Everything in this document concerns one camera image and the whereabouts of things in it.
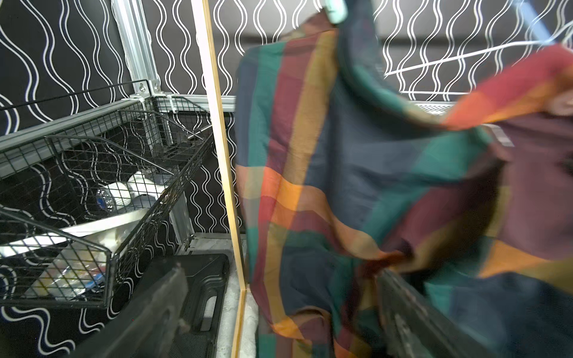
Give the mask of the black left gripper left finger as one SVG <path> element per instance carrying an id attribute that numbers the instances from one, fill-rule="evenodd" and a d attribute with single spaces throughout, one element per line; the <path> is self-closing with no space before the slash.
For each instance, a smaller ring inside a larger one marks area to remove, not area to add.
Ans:
<path id="1" fill-rule="evenodd" d="M 168 357 L 187 296 L 183 268 L 175 266 L 71 357 Z"/>

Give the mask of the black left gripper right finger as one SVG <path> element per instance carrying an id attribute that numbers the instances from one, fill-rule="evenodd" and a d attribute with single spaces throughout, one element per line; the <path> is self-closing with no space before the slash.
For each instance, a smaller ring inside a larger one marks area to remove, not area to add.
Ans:
<path id="1" fill-rule="evenodd" d="M 400 275 L 383 270 L 376 278 L 381 326 L 391 357 L 493 357 Z"/>

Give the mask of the white hanger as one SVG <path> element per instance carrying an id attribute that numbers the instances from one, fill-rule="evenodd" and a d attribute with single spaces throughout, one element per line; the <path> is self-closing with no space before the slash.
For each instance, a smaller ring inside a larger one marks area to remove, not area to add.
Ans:
<path id="1" fill-rule="evenodd" d="M 513 5 L 527 26 L 526 32 L 531 41 L 544 46 L 555 44 L 555 40 L 530 1 L 517 0 Z"/>

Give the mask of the black box on floor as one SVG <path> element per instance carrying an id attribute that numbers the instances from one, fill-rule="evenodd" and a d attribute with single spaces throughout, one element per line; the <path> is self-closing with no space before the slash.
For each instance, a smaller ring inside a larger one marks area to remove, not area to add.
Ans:
<path id="1" fill-rule="evenodd" d="M 170 357 L 215 357 L 230 263 L 223 253 L 174 256 L 184 270 L 188 293 L 181 309 L 186 324 L 171 346 Z"/>

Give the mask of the wooden clothes rack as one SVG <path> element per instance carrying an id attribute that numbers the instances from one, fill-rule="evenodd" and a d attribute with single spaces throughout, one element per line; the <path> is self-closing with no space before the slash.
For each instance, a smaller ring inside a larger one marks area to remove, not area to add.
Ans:
<path id="1" fill-rule="evenodd" d="M 235 267 L 239 283 L 239 298 L 237 314 L 234 325 L 234 335 L 231 356 L 239 357 L 242 347 L 243 322 L 245 316 L 246 283 L 243 245 L 238 225 L 237 206 L 235 201 L 234 184 L 232 181 L 231 160 L 228 150 L 228 136 L 222 109 L 222 95 L 219 85 L 219 73 L 216 53 L 214 50 L 213 29 L 209 1 L 192 0 L 192 15 L 195 24 L 196 41 L 199 47 L 201 68 L 204 76 L 205 91 L 208 109 L 213 128 L 213 139 L 216 147 L 216 156 L 221 175 L 222 190 L 225 199 L 225 208 L 228 216 L 228 225 L 234 254 Z"/>

